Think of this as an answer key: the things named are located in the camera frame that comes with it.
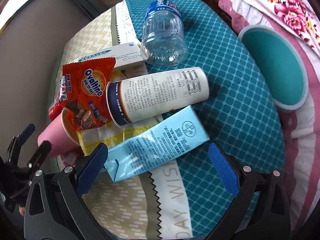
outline bright light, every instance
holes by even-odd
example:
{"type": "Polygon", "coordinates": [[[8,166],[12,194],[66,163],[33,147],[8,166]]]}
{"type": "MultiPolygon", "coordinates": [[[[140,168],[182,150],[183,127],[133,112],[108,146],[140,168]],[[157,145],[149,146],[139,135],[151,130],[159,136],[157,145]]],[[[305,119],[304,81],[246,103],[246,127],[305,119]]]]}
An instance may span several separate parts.
{"type": "Polygon", "coordinates": [[[0,29],[9,18],[28,0],[9,0],[0,14],[0,29]]]}

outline blue bottle label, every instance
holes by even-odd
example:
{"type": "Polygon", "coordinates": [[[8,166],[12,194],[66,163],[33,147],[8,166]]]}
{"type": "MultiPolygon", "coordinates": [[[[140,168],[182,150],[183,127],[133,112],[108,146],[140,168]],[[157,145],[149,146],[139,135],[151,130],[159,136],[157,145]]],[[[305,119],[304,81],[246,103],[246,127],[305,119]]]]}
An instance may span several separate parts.
{"type": "Polygon", "coordinates": [[[174,2],[169,0],[157,0],[150,3],[144,19],[146,20],[148,16],[154,14],[156,11],[170,11],[181,19],[181,14],[178,7],[174,2]]]}

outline dark blue cup band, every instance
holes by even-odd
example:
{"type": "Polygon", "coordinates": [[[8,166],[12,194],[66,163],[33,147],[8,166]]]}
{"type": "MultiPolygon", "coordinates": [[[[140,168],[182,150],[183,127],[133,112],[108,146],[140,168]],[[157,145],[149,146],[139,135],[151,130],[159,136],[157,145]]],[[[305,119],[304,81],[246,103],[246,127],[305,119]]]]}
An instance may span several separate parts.
{"type": "Polygon", "coordinates": [[[125,112],[121,98],[121,81],[109,84],[107,90],[107,99],[110,114],[112,115],[114,121],[120,126],[130,123],[131,121],[125,112]]]}

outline bedding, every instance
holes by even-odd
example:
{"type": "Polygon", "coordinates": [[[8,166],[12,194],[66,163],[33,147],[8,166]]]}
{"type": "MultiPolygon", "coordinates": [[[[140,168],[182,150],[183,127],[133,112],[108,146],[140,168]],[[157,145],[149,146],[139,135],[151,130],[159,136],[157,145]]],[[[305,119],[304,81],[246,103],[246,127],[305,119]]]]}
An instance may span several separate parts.
{"type": "Polygon", "coordinates": [[[219,0],[219,7],[232,18],[236,33],[248,25],[273,28],[288,39],[305,64],[309,81],[306,102],[294,112],[279,113],[291,229],[297,231],[320,198],[319,19],[307,0],[219,0]]]}

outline paper cup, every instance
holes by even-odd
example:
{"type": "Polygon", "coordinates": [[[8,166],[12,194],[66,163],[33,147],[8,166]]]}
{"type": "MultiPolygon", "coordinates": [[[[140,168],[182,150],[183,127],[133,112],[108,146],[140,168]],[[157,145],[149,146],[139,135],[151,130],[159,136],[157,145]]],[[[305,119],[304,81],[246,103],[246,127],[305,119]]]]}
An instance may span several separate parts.
{"type": "Polygon", "coordinates": [[[207,100],[209,84],[203,70],[192,67],[108,83],[106,95],[112,120],[122,127],[207,100]]]}
{"type": "Polygon", "coordinates": [[[80,146],[76,131],[71,129],[68,122],[68,110],[63,109],[61,114],[39,135],[38,145],[43,141],[49,141],[52,144],[51,152],[48,154],[49,158],[59,156],[80,146]]]}

